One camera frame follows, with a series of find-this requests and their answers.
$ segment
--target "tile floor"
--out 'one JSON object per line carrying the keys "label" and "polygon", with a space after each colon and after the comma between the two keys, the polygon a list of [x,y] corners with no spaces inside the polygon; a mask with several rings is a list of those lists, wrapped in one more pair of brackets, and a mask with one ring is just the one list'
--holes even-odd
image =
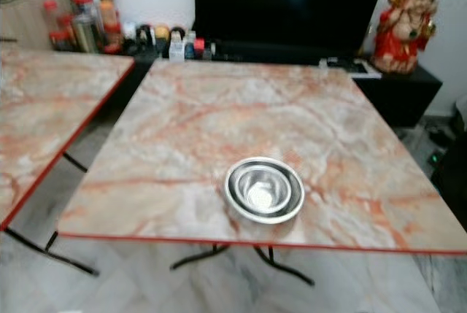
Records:
{"label": "tile floor", "polygon": [[[70,153],[89,166],[116,118],[93,121]],[[423,139],[420,128],[404,138],[425,169],[431,147],[423,147]],[[12,228],[45,244],[81,177],[62,159]],[[93,278],[2,234],[0,312],[467,312],[465,258],[278,250],[278,260],[313,277],[315,288],[269,268],[247,247],[169,271],[175,260],[203,248],[58,238],[53,249],[98,268],[101,275]]]}

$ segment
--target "figurine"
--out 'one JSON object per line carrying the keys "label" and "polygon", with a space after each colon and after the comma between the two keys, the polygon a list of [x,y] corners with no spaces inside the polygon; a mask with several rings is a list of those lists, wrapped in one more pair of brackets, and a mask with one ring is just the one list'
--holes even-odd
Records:
{"label": "figurine", "polygon": [[435,34],[431,17],[438,0],[388,0],[381,14],[373,63],[383,72],[407,74],[417,65],[417,50],[424,50]]}

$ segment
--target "table top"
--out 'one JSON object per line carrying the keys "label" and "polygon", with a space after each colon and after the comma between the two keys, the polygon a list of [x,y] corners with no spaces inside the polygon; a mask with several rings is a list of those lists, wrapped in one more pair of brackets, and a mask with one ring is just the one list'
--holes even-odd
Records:
{"label": "table top", "polygon": [[132,66],[127,57],[1,51],[0,230]]}
{"label": "table top", "polygon": [[[301,176],[303,209],[262,225],[223,194],[267,156]],[[467,234],[341,70],[157,61],[58,222],[62,236],[464,253]]]}

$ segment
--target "black tv screen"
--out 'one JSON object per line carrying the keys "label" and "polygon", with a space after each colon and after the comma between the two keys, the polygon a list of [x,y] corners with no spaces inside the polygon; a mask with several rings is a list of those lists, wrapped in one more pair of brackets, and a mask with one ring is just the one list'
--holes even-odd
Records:
{"label": "black tv screen", "polygon": [[377,0],[196,0],[207,39],[355,52]]}

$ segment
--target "black object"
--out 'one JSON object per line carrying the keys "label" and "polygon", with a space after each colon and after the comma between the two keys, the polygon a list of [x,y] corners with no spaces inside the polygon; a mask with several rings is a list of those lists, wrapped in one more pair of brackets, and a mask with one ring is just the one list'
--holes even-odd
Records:
{"label": "black object", "polygon": [[67,152],[64,152],[63,153],[63,157],[68,161],[70,162],[73,166],[75,166],[77,169],[79,169],[81,172],[84,172],[86,173],[88,171],[88,169],[86,167],[84,167],[81,163],[79,163],[78,161],[76,161],[72,156],[70,156],[70,154],[68,154]]}
{"label": "black object", "polygon": [[[183,258],[182,260],[179,260],[176,263],[172,264],[170,266],[170,269],[175,270],[175,269],[177,269],[177,268],[179,268],[181,266],[184,266],[185,264],[196,262],[197,260],[203,260],[203,259],[206,259],[206,258],[210,258],[210,257],[216,256],[216,255],[219,255],[220,253],[226,251],[229,247],[230,246],[228,246],[228,245],[224,245],[224,246],[221,246],[221,247],[217,247],[217,245],[212,245],[212,250],[200,253],[199,255],[193,255],[193,256]],[[287,266],[283,266],[282,264],[276,263],[274,261],[274,251],[273,251],[271,246],[268,247],[269,258],[263,253],[263,251],[261,250],[260,247],[255,246],[254,249],[255,249],[256,253],[260,256],[260,258],[264,262],[269,264],[270,266],[274,267],[275,269],[277,269],[279,271],[284,271],[284,272],[289,273],[289,274],[291,274],[291,275],[293,275],[295,277],[298,277],[299,279],[303,280],[305,283],[307,283],[310,286],[314,286],[314,280],[313,279],[310,279],[309,277],[303,275],[302,273],[300,273],[296,269],[293,269],[293,268],[290,268],[290,267],[287,267]]]}
{"label": "black object", "polygon": [[139,50],[137,54],[133,55],[134,67],[105,102],[101,112],[124,109],[158,56],[159,53],[154,47]]}
{"label": "black object", "polygon": [[437,127],[427,128],[430,140],[440,147],[449,147],[454,139],[451,139],[442,129]]}
{"label": "black object", "polygon": [[53,243],[55,242],[55,239],[57,239],[57,236],[58,236],[58,233],[56,231],[53,232],[52,236],[50,237],[49,241],[47,241],[46,245],[45,245],[45,250],[48,251]]}
{"label": "black object", "polygon": [[149,25],[141,25],[136,29],[136,43],[140,47],[152,47],[153,44],[153,36],[151,35],[151,26]]}
{"label": "black object", "polygon": [[355,54],[377,0],[196,0],[196,34],[259,47]]}
{"label": "black object", "polygon": [[428,162],[432,167],[436,168],[436,167],[438,167],[438,165],[439,165],[440,161],[442,160],[443,156],[444,156],[444,152],[442,152],[441,150],[436,149],[436,150],[433,151],[433,152],[431,153],[431,155],[428,157],[428,161],[427,161],[427,162]]}
{"label": "black object", "polygon": [[175,269],[177,269],[177,268],[179,268],[179,267],[181,267],[181,266],[183,266],[185,264],[195,262],[197,260],[203,260],[205,258],[209,258],[209,257],[212,257],[212,256],[219,255],[220,253],[226,251],[228,248],[229,248],[229,246],[217,247],[217,245],[212,245],[212,250],[211,251],[206,251],[206,252],[200,253],[199,255],[193,255],[193,256],[183,258],[182,260],[179,260],[178,262],[172,264],[170,266],[170,270],[174,271]]}
{"label": "black object", "polygon": [[293,276],[295,277],[298,277],[299,279],[302,279],[305,283],[307,283],[308,285],[310,286],[314,286],[314,280],[313,279],[310,279],[309,277],[307,277],[306,275],[303,275],[302,273],[300,273],[299,271],[297,271],[296,269],[293,269],[293,268],[290,268],[290,267],[287,267],[287,266],[284,266],[282,264],[278,264],[276,262],[274,262],[274,252],[273,252],[273,249],[272,247],[269,247],[269,258],[266,257],[266,255],[264,254],[264,252],[261,250],[261,248],[259,247],[255,247],[255,251],[256,253],[260,256],[260,258],[266,262],[267,264],[269,264],[270,266],[274,267],[275,269],[278,269],[280,271],[284,271],[286,273],[289,273],[289,274],[292,274]]}
{"label": "black object", "polygon": [[[73,266],[73,267],[79,269],[80,271],[84,271],[85,273],[88,273],[88,274],[93,275],[95,277],[97,277],[99,275],[99,271],[97,271],[97,270],[95,270],[95,269],[93,269],[91,267],[88,267],[85,264],[82,264],[82,263],[80,263],[80,262],[78,262],[76,260],[72,260],[70,258],[66,258],[64,256],[56,255],[55,253],[50,252],[49,250],[42,249],[41,247],[39,247],[38,245],[36,245],[32,241],[29,241],[27,238],[25,238],[24,236],[20,235],[19,233],[15,232],[14,230],[12,230],[12,229],[10,229],[8,227],[4,230],[4,232],[5,232],[5,234],[11,236],[14,240],[20,242],[21,244],[23,244],[24,246],[29,248],[30,250],[38,252],[41,255],[44,255],[45,257],[51,258],[53,260],[57,260],[58,262],[68,264],[70,266]],[[52,238],[50,238],[50,240],[49,240],[49,242],[47,244],[49,244],[51,242],[51,240],[52,240],[52,243],[53,243],[55,238],[56,238],[55,234],[52,235]]]}
{"label": "black object", "polygon": [[380,80],[354,81],[392,127],[415,126],[442,86],[421,65],[411,74],[383,74]]}
{"label": "black object", "polygon": [[172,35],[172,32],[178,32],[180,34],[180,38],[184,39],[185,38],[185,30],[183,27],[175,26],[172,30],[170,30],[170,36]]}
{"label": "black object", "polygon": [[460,136],[467,128],[467,124],[464,122],[464,119],[457,108],[455,110],[454,117],[449,122],[449,126],[456,136]]}
{"label": "black object", "polygon": [[431,181],[467,231],[467,133],[448,149]]}
{"label": "black object", "polygon": [[353,58],[337,58],[335,61],[328,59],[327,65],[330,69],[338,68],[353,74],[368,74],[365,66],[361,63],[355,63]]}

